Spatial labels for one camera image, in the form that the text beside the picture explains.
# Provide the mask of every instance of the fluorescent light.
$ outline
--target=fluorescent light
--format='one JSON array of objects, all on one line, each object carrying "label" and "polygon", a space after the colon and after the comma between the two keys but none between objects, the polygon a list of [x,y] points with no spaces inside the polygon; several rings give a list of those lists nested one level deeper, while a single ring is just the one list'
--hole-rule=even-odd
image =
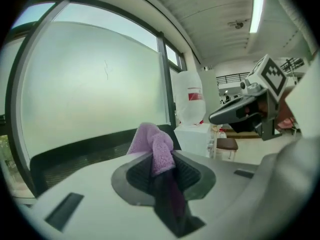
[{"label": "fluorescent light", "polygon": [[264,0],[253,0],[253,12],[252,12],[252,18],[251,18],[251,27],[250,27],[250,33],[257,33],[262,10],[264,7]]}]

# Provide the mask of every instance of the large plastic water jug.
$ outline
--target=large plastic water jug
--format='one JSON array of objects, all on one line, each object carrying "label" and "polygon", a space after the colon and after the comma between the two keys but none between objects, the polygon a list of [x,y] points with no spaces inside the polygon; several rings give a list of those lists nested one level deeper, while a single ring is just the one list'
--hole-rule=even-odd
[{"label": "large plastic water jug", "polygon": [[182,125],[199,124],[206,114],[202,83],[196,71],[180,72],[175,79],[175,106]]}]

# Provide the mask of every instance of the frosted glass window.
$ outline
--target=frosted glass window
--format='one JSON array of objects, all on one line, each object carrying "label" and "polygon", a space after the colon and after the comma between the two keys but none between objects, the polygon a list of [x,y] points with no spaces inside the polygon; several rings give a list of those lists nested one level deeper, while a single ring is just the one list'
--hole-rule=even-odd
[{"label": "frosted glass window", "polygon": [[167,123],[158,52],[114,31],[53,22],[27,63],[21,126],[29,157],[69,143]]},{"label": "frosted glass window", "polygon": [[166,47],[166,55],[168,59],[178,66],[177,57],[174,50],[172,50],[168,45],[165,45],[165,47]]},{"label": "frosted glass window", "polygon": [[173,94],[173,102],[176,102],[176,97],[175,97],[175,88],[176,88],[176,77],[177,77],[178,72],[170,68],[170,77],[171,77],[171,85],[172,85],[172,94]]},{"label": "frosted glass window", "polygon": [[53,6],[55,3],[54,2],[47,2],[47,3],[39,3],[32,5],[28,7],[21,15],[20,17],[15,21],[13,26],[11,27],[12,29],[20,26],[22,24],[26,24],[29,22],[37,22],[42,15],[45,14],[46,11],[48,11],[51,6]]},{"label": "frosted glass window", "polygon": [[18,50],[25,38],[7,43],[0,53],[0,115],[5,114],[5,101],[8,79]]},{"label": "frosted glass window", "polygon": [[59,13],[54,21],[84,23],[112,30],[133,38],[145,46],[158,51],[157,37],[154,34],[133,21],[108,10],[78,3],[70,3]]}]

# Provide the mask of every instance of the brown stool seat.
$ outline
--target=brown stool seat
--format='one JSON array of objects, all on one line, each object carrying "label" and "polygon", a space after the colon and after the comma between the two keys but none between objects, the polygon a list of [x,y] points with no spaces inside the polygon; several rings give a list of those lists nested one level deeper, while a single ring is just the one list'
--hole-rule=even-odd
[{"label": "brown stool seat", "polygon": [[217,138],[216,148],[221,150],[238,150],[238,144],[234,138]]}]

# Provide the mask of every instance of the red label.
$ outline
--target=red label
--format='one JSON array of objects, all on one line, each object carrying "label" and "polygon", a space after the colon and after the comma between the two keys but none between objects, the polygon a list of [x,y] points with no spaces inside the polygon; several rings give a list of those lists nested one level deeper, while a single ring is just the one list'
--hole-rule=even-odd
[{"label": "red label", "polygon": [[198,101],[198,100],[203,100],[204,97],[202,96],[201,93],[189,93],[189,101]]}]

